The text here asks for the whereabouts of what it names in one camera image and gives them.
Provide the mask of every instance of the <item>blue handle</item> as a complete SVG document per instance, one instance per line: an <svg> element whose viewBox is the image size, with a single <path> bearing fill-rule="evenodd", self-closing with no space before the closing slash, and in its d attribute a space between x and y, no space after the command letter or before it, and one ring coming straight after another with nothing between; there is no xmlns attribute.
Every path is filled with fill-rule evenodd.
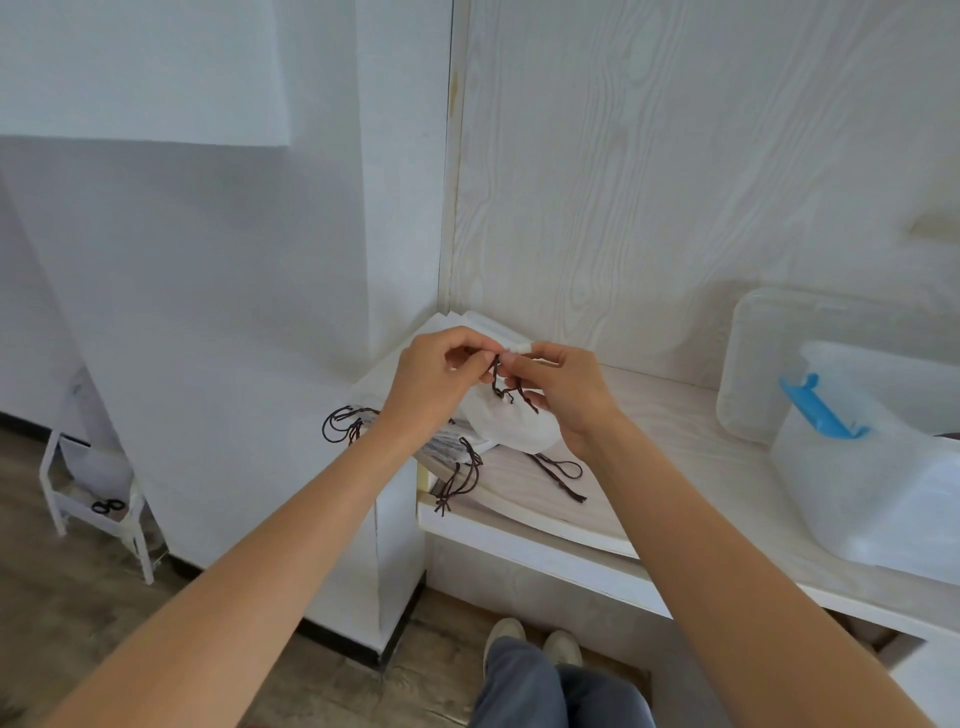
<svg viewBox="0 0 960 728"><path fill-rule="evenodd" d="M800 386L790 384L781 377L780 388L794 403L800 414L806 418L806 421L821 435L831 437L834 440L856 440L867 434L870 431L869 427L861 426L856 430L851 430L840 422L840 418L813 391L819 382L820 376L815 374L807 375L806 381Z"/></svg>

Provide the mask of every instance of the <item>blue jeans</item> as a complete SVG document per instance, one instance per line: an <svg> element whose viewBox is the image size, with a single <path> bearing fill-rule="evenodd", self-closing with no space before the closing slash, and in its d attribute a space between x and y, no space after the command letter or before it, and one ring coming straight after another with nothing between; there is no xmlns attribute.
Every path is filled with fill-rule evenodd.
<svg viewBox="0 0 960 728"><path fill-rule="evenodd" d="M643 695L626 680L573 665L554 666L539 649L501 637L487 656L487 680L473 728L654 728Z"/></svg>

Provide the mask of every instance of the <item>floor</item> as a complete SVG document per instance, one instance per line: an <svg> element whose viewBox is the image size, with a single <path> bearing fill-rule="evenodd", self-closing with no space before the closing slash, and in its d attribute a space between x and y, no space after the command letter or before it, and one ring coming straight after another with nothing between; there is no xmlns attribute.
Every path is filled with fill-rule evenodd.
<svg viewBox="0 0 960 728"><path fill-rule="evenodd" d="M146 586L123 546L84 523L59 539L36 483L43 446L0 431L0 726L36 725L186 583L163 564ZM383 676L295 635L244 725L464 725L498 615L426 590ZM542 641L534 632L532 639ZM587 653L633 680L649 674Z"/></svg>

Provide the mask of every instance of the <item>shoe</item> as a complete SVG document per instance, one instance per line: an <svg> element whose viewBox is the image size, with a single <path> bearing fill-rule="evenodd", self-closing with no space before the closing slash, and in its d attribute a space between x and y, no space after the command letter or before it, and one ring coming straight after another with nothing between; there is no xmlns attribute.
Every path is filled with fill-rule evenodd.
<svg viewBox="0 0 960 728"><path fill-rule="evenodd" d="M501 619L493 626L490 636L487 637L487 646L483 648L483 675L487 677L487 655L490 653L490 645L501 637L513 637L515 640L527 641L527 633L523 631L523 625L513 617Z"/></svg>
<svg viewBox="0 0 960 728"><path fill-rule="evenodd" d="M573 635L562 629L558 629L546 638L546 642L543 643L543 654L554 665L584 666L584 656L580 654L580 645L577 644Z"/></svg>

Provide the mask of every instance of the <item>black scissors handle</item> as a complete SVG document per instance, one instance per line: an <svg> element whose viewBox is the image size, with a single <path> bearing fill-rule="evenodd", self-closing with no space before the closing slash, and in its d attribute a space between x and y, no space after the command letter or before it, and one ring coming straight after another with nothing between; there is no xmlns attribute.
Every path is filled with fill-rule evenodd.
<svg viewBox="0 0 960 728"><path fill-rule="evenodd" d="M110 511L122 511L126 507L127 504L124 501L112 497L107 500L97 500L90 506L90 510L105 516Z"/></svg>

